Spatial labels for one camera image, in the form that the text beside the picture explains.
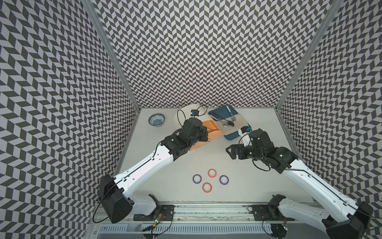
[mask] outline black metal plate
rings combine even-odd
[[[269,216],[268,205],[252,205],[252,214],[255,218],[255,221],[283,221],[285,217],[278,212],[278,217],[273,219]],[[294,221],[293,218],[288,218],[288,221]]]
[[[165,214],[164,221],[171,221],[172,217],[174,216],[174,205],[162,205],[160,206],[160,212],[163,212]],[[143,215],[143,214],[135,214],[134,215],[134,221],[154,221],[154,216],[156,215]]]

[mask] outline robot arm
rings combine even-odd
[[[270,217],[279,212],[314,226],[332,239],[358,239],[365,233],[372,215],[372,207],[358,204],[350,197],[332,187],[308,168],[302,160],[285,147],[274,147],[266,132],[254,130],[243,137],[244,144],[231,145],[226,149],[232,159],[262,161],[278,173],[293,180],[316,199],[324,209],[318,209],[276,195],[268,203]]]
[[[184,122],[181,129],[162,140],[159,143],[161,145],[158,144],[155,151],[142,161],[113,178],[110,175],[103,176],[98,196],[111,222],[119,222],[137,205],[140,205],[141,211],[135,209],[134,212],[143,213],[143,208],[146,208],[144,209],[146,214],[150,214],[155,209],[155,200],[151,200],[153,207],[147,206],[149,204],[147,200],[145,206],[145,203],[141,202],[144,200],[132,196],[133,192],[159,169],[187,153],[198,141],[208,141],[207,128],[200,120],[190,118]]]

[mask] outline orange object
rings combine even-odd
[[[210,170],[208,170],[208,176],[209,176],[210,178],[214,178],[214,177],[216,177],[216,175],[217,175],[216,170],[214,170],[214,169],[210,169]]]
[[[208,185],[209,185],[210,190],[206,191],[206,190],[204,189],[204,186],[206,186],[206,188],[208,188]],[[205,193],[210,193],[210,192],[212,191],[212,185],[211,185],[209,182],[204,183],[202,189],[203,189],[203,191],[204,191]]]
[[[223,131],[219,129],[219,127],[216,125],[215,121],[213,120],[207,120],[203,122],[203,126],[206,126],[207,129],[211,130],[210,133],[208,133],[208,139],[210,141],[219,138],[220,136],[223,136]],[[199,148],[200,146],[203,146],[207,144],[208,142],[197,142],[194,146],[190,148],[190,150],[194,150],[196,148]]]

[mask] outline metal spoon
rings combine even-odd
[[[235,126],[235,124],[232,121],[230,121],[230,120],[227,120],[227,123],[228,123],[229,126],[232,126],[232,127]]]
[[[225,127],[225,128],[228,128],[229,124],[225,121],[221,121],[220,119],[217,119],[215,118],[213,115],[210,115],[211,118],[213,118],[214,120],[217,120],[217,121],[220,121],[220,123],[222,123],[222,125]]]
[[[232,112],[231,112],[231,109],[230,109],[230,107],[229,106],[227,106],[227,109],[228,109],[228,111],[230,112],[230,114],[231,114],[231,120],[232,120],[232,122],[236,122],[236,117],[235,116],[233,116],[233,114],[232,114]]]

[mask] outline checkered wall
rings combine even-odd
[[[332,0],[93,0],[141,107],[275,106]]]
[[[80,238],[134,115],[78,0],[1,1],[0,238]]]
[[[308,165],[382,217],[382,2],[347,0],[282,115]],[[373,225],[382,225],[373,220]],[[381,229],[368,232],[382,238]]]

